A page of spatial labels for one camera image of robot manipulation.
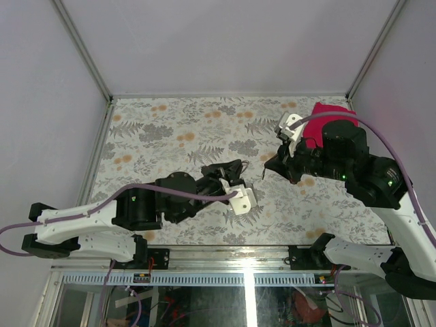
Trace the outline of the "red folded cloth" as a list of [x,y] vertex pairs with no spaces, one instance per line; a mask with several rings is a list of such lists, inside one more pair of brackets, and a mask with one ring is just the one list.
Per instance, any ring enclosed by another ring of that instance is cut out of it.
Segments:
[[[348,112],[353,115],[356,114],[354,111],[350,111],[343,106],[323,104],[321,102],[317,102],[314,105],[311,114],[314,115],[314,114],[321,114],[325,112]],[[316,147],[322,148],[323,147],[322,127],[325,126],[325,124],[335,120],[351,121],[355,126],[357,127],[359,126],[359,122],[356,119],[345,117],[345,116],[325,116],[322,118],[311,120],[306,124],[302,134],[302,138],[306,142],[306,147],[309,149],[315,149]]]

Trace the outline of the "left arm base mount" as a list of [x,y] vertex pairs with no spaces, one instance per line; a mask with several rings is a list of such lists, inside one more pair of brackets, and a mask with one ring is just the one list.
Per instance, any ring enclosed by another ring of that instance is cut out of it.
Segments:
[[115,269],[123,270],[167,270],[170,262],[170,250],[167,248],[149,248],[147,240],[139,235],[133,235],[134,253],[132,259],[126,262],[111,260]]

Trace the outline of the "aluminium front rail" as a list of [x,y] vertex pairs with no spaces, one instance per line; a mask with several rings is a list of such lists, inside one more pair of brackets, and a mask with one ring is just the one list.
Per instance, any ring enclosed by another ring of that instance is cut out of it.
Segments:
[[291,270],[283,263],[287,246],[156,246],[170,250],[167,270],[111,268],[107,260],[66,259],[52,267],[48,284],[126,286],[331,286],[330,270]]

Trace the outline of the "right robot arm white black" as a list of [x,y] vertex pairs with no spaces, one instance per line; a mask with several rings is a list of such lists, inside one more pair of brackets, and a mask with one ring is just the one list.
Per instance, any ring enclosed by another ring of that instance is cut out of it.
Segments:
[[322,146],[310,149],[302,127],[290,117],[276,129],[282,141],[264,167],[292,184],[303,175],[342,181],[348,194],[371,209],[394,237],[387,247],[351,243],[323,233],[311,247],[317,268],[344,264],[384,279],[399,294],[419,300],[435,299],[435,231],[427,225],[415,192],[399,164],[370,154],[364,129],[347,120],[322,127]]

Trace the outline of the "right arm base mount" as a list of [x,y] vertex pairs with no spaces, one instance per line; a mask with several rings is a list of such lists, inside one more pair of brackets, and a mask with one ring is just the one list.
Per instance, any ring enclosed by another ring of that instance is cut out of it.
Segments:
[[288,245],[288,256],[283,263],[291,270],[330,270],[334,264],[326,257],[326,245],[335,235],[321,234],[311,246]]

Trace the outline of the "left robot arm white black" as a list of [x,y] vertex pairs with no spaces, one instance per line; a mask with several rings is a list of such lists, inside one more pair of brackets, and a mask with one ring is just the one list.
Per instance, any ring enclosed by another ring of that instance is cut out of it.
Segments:
[[215,202],[240,204],[247,192],[241,177],[246,167],[240,159],[204,166],[199,179],[173,172],[152,183],[126,185],[101,202],[75,208],[32,204],[29,218],[36,227],[24,236],[21,249],[38,258],[61,259],[77,252],[143,268],[149,252],[140,232],[159,230],[165,221],[178,224]]

